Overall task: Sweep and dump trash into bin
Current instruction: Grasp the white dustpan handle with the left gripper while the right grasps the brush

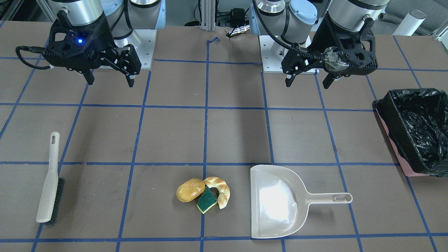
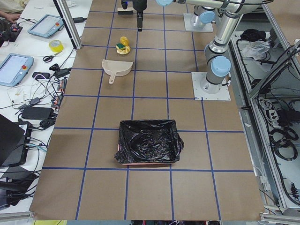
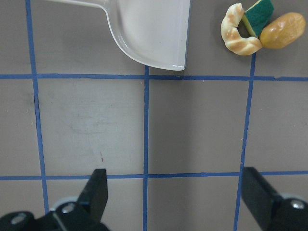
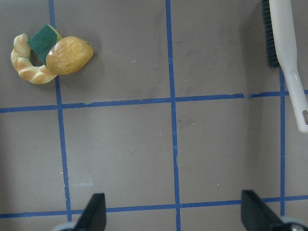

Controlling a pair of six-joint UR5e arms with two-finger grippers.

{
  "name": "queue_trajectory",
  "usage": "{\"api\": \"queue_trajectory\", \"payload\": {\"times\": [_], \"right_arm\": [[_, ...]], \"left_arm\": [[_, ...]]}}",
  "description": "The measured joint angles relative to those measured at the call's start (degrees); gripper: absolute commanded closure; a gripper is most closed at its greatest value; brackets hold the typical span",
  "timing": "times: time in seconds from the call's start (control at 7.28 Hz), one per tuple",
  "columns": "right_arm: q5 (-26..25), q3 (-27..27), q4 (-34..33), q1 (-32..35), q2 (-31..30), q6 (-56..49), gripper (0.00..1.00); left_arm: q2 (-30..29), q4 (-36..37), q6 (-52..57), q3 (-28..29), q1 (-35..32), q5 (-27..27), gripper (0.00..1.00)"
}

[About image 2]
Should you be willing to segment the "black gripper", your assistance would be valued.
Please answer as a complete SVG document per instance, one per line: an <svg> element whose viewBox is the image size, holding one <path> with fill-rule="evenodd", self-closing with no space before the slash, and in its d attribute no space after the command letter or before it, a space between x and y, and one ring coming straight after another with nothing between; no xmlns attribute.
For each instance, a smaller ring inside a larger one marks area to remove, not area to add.
<svg viewBox="0 0 300 225"><path fill-rule="evenodd" d="M143 30L143 11L147 8L147 0L133 0L133 8L137 11L137 29Z"/></svg>

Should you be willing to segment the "person forearm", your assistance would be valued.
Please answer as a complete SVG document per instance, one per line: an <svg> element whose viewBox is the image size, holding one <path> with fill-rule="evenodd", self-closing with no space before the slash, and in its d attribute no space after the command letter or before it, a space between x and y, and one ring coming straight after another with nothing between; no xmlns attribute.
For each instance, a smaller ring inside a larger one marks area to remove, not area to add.
<svg viewBox="0 0 300 225"><path fill-rule="evenodd" d="M7 21L11 23L15 23L21 16L21 14L10 14L3 11L0 11L1 18L5 18Z"/></svg>

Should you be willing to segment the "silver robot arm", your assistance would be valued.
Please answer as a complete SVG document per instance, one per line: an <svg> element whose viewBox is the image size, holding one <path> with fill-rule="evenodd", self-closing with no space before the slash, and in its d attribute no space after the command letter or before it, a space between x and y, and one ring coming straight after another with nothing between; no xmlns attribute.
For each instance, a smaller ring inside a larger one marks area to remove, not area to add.
<svg viewBox="0 0 300 225"><path fill-rule="evenodd" d="M227 51L228 43L240 17L254 11L263 2L261 0L177 0L176 3L225 10L214 39L205 47L208 72L200 81L200 87L204 92L216 94L231 69L231 62L223 56L223 53Z"/></svg>
<svg viewBox="0 0 300 225"><path fill-rule="evenodd" d="M143 30L143 12L147 8L146 0L132 0L133 9L136 11L137 29ZM212 32L211 23L215 20L215 8L194 6L194 12L185 13L185 31L190 32Z"/></svg>

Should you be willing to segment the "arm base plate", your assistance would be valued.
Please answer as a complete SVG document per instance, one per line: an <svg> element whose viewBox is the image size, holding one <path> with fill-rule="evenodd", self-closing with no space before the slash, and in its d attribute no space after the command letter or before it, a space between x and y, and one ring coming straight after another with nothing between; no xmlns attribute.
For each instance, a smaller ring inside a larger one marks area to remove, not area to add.
<svg viewBox="0 0 300 225"><path fill-rule="evenodd" d="M190 32L213 32L212 21L214 13L209 11L201 13L199 16L195 14L183 14L185 31Z"/></svg>
<svg viewBox="0 0 300 225"><path fill-rule="evenodd" d="M192 72L192 83L195 100L230 101L227 81L224 78L221 84L211 84L206 79L206 72Z"/></svg>

